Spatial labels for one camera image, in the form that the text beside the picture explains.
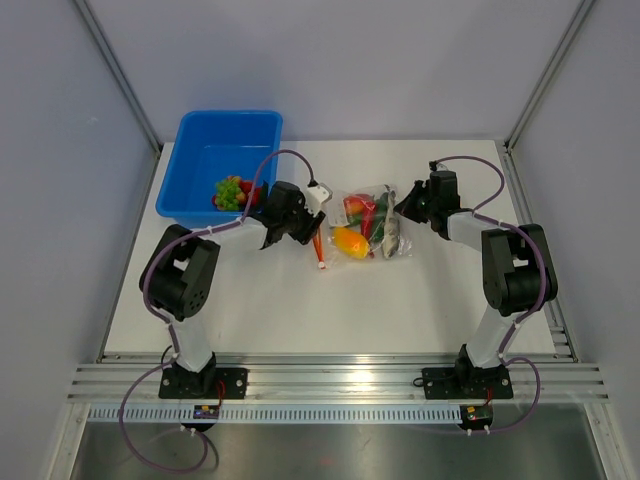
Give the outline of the yellow orange fake mango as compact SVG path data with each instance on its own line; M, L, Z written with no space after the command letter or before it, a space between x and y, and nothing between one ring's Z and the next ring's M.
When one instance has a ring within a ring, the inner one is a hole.
M370 252L367 239L347 227L335 227L332 230L332 240L335 247L345 255L357 259L365 259Z

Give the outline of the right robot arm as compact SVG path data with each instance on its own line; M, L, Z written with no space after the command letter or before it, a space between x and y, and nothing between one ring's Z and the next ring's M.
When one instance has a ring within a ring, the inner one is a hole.
M487 308L451 367L425 367L418 384L428 400L511 399L507 350L524 321L556 298L558 282L542 226L515 226L463 209L457 176L434 170L395 208L441 238L481 255Z

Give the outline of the clear zip top bag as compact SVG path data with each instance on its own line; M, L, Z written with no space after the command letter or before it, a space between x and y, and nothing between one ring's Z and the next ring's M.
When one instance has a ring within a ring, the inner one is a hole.
M334 192L323 205L325 219L313 239L318 268L409 257L412 242L395 211L398 203L390 184Z

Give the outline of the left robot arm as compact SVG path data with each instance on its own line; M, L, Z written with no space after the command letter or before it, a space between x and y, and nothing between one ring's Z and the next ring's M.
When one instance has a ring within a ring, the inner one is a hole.
M316 181L304 188L277 181L255 209L237 220L199 231L167 227L139 281L145 307L165 323L173 347L171 359L161 362L161 399L245 396L246 371L217 366L205 328L195 318L208 299L220 254L264 250L285 236L308 244L331 197L331 190Z

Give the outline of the red fake strawberry bunch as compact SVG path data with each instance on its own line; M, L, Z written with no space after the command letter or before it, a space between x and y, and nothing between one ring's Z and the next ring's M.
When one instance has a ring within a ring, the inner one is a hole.
M248 204L248 200L251 200L251 202L250 202L251 206L256 206L259 203L260 198L261 198L261 188L260 187L255 187L252 181L245 180L245 179L243 179L242 188L245 191L245 193L247 194L246 205Z

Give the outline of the red fake chili pepper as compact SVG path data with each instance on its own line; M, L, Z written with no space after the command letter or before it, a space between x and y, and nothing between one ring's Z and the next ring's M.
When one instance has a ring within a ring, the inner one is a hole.
M376 218L377 205L375 202L365 202L362 210L360 233L369 240Z

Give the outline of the grey fake fish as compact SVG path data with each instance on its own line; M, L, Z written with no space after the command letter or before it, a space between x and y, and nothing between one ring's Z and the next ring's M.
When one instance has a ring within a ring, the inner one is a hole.
M396 193L394 190L390 190L387 193L387 210L383 227L383 238L381 241L383 257L386 260L395 256L400 248L400 223L396 218L395 206Z

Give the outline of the green fake lettuce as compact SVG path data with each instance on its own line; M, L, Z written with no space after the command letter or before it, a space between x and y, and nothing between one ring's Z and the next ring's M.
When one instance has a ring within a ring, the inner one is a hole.
M218 181L212 199L214 206L220 211L239 211L247 202L247 194L242 185L243 179L239 176L229 176Z

